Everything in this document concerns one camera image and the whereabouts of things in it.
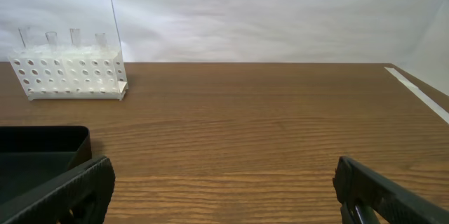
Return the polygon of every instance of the white tape strip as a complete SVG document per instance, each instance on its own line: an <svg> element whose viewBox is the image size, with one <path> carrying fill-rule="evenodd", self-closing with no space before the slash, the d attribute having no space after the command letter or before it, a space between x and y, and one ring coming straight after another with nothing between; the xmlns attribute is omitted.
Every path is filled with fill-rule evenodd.
<svg viewBox="0 0 449 224"><path fill-rule="evenodd" d="M440 116L446 123L449 124L449 113L446 112L439 104L435 103L429 96L423 93L416 85L408 81L401 73L394 68L385 67L393 76L395 76L403 85L411 90L422 102L424 102L430 109L432 109L438 116Z"/></svg>

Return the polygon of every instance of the brown tabletop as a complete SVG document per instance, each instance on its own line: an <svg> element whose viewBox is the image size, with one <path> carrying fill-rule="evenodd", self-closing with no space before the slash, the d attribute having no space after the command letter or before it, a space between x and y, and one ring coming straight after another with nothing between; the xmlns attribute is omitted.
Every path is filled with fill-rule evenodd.
<svg viewBox="0 0 449 224"><path fill-rule="evenodd" d="M0 125L84 125L111 159L106 223L339 223L340 155L449 209L449 125L384 65L126 71L123 101L30 102L0 64Z"/></svg>

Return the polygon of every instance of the black tray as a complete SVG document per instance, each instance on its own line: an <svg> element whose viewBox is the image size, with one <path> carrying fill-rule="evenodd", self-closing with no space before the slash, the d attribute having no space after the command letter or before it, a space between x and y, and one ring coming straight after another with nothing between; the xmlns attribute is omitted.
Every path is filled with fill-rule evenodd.
<svg viewBox="0 0 449 224"><path fill-rule="evenodd" d="M91 158L84 126L0 127L0 205Z"/></svg>

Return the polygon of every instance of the test tube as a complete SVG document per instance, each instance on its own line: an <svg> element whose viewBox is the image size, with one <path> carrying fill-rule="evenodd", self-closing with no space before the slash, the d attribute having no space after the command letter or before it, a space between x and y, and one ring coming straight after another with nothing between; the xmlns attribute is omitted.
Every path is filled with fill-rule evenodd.
<svg viewBox="0 0 449 224"><path fill-rule="evenodd" d="M47 37L48 45L50 45L51 50L56 50L58 48L58 34L56 32L45 33Z"/></svg>
<svg viewBox="0 0 449 224"><path fill-rule="evenodd" d="M81 31L79 28L70 28L70 37L72 38L72 45L81 47Z"/></svg>
<svg viewBox="0 0 449 224"><path fill-rule="evenodd" d="M107 49L106 33L95 34L95 39L97 40L97 45L102 49Z"/></svg>
<svg viewBox="0 0 449 224"><path fill-rule="evenodd" d="M20 38L22 38L22 43L24 48L31 48L32 44L29 40L29 27L19 27Z"/></svg>

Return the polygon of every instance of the wooden table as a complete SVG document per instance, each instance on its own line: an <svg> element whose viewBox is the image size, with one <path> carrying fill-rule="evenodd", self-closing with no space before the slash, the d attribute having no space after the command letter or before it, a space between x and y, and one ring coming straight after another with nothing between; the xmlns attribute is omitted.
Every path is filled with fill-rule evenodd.
<svg viewBox="0 0 449 224"><path fill-rule="evenodd" d="M0 64L1 125L84 125L112 160L106 223L339 223L340 155L449 209L449 125L384 65L126 70L121 102L30 102Z"/></svg>

